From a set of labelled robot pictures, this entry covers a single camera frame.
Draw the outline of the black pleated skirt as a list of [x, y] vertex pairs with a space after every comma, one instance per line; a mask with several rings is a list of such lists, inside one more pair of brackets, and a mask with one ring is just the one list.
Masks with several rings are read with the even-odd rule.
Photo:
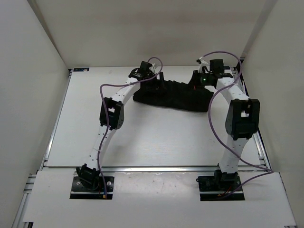
[[142, 83], [140, 89], [134, 93], [133, 100], [157, 107], [206, 113], [212, 96], [213, 92], [205, 88], [157, 79]]

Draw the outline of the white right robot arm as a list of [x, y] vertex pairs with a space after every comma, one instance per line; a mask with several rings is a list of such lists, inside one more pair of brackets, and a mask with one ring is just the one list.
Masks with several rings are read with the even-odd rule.
[[195, 88], [213, 86], [227, 101], [228, 113], [225, 129], [228, 134], [222, 159], [212, 176], [198, 177], [202, 191], [233, 190], [239, 184], [238, 164], [243, 149], [258, 130], [260, 102], [249, 98], [237, 85], [233, 76], [225, 73], [222, 59], [213, 59], [205, 67], [198, 59], [198, 70], [192, 74], [190, 83]]

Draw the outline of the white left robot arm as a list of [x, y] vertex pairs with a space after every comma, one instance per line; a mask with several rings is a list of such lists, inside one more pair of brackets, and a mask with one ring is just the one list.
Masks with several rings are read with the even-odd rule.
[[117, 130], [124, 123], [124, 107], [129, 99], [141, 88], [141, 84], [150, 82], [162, 72], [163, 63], [151, 63], [151, 60], [160, 60], [151, 57], [147, 62], [141, 62], [138, 68], [133, 69], [124, 84], [100, 85], [101, 111], [99, 116], [99, 131], [96, 142], [87, 157], [84, 165], [76, 168], [80, 183], [88, 191], [104, 188], [107, 193], [105, 177], [102, 173], [102, 162], [110, 141]]

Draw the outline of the left blue label sticker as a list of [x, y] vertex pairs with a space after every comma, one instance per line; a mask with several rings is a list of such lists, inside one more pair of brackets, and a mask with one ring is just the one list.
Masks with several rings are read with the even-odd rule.
[[87, 72], [89, 71], [89, 67], [78, 67], [78, 68], [74, 68], [73, 71], [74, 72]]

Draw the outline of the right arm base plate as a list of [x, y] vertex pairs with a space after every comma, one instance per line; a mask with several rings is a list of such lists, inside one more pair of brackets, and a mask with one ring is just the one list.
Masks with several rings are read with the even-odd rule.
[[198, 176], [200, 201], [243, 201], [245, 196], [238, 172], [215, 170], [212, 176]]

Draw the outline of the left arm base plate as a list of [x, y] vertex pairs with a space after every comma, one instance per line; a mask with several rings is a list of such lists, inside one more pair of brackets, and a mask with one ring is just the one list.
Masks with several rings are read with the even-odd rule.
[[71, 185], [70, 199], [73, 200], [111, 200], [114, 194], [114, 176], [105, 175], [105, 185], [102, 176], [99, 176], [93, 184], [85, 182], [74, 175]]

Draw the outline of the front aluminium rail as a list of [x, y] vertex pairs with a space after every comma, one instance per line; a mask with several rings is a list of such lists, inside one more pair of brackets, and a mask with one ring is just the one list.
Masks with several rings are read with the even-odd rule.
[[105, 166], [103, 172], [213, 172], [216, 166]]

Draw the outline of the left aluminium frame rail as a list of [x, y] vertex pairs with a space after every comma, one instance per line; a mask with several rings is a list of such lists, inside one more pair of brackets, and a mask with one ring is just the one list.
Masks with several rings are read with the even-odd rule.
[[17, 214], [16, 214], [14, 221], [12, 223], [12, 226], [11, 226], [12, 228], [32, 228], [33, 227], [33, 222], [24, 222], [23, 219], [24, 219], [25, 212], [26, 212], [26, 209], [28, 206], [30, 194], [34, 187], [36, 176], [37, 176], [36, 174], [30, 174], [26, 181], [26, 184], [25, 184], [25, 187], [23, 190], [22, 199], [21, 199]]

